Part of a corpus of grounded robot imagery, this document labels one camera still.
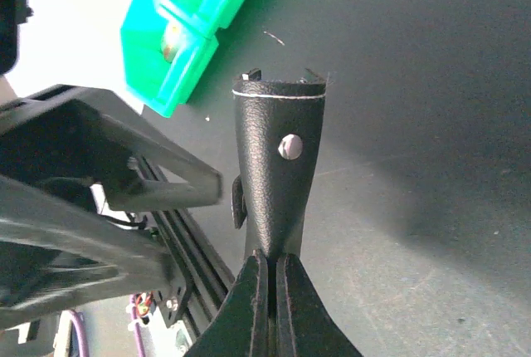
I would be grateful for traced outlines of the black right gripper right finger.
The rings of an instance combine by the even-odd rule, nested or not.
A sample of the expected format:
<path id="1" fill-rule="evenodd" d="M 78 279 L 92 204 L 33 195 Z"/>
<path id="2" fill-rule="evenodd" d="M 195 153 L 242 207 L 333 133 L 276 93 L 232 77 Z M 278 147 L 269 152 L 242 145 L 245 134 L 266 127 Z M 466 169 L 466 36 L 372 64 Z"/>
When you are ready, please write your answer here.
<path id="1" fill-rule="evenodd" d="M 360 356 L 326 311 L 300 259 L 276 265 L 276 350 L 279 356 Z"/>

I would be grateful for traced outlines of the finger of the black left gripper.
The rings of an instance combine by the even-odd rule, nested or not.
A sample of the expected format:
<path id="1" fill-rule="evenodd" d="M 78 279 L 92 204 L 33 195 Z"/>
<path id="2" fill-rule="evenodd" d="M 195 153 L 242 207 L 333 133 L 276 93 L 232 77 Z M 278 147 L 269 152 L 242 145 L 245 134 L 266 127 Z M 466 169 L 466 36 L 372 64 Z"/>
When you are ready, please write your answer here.
<path id="1" fill-rule="evenodd" d="M 155 211 L 216 204 L 222 176 L 113 91 L 57 85 L 1 108 L 1 172 L 42 191 L 100 183 L 109 205 Z"/>
<path id="2" fill-rule="evenodd" d="M 1 179 L 1 327 L 166 288 L 156 242 L 16 180 Z"/>

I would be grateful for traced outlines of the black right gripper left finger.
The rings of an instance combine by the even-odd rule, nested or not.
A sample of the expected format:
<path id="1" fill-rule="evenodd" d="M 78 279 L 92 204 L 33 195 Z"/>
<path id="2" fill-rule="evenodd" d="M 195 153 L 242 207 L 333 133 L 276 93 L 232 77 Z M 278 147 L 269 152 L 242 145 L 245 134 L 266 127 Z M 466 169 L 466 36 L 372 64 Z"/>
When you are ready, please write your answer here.
<path id="1" fill-rule="evenodd" d="M 187 356 L 268 355 L 268 265 L 260 251 L 245 261 L 216 318 Z"/>

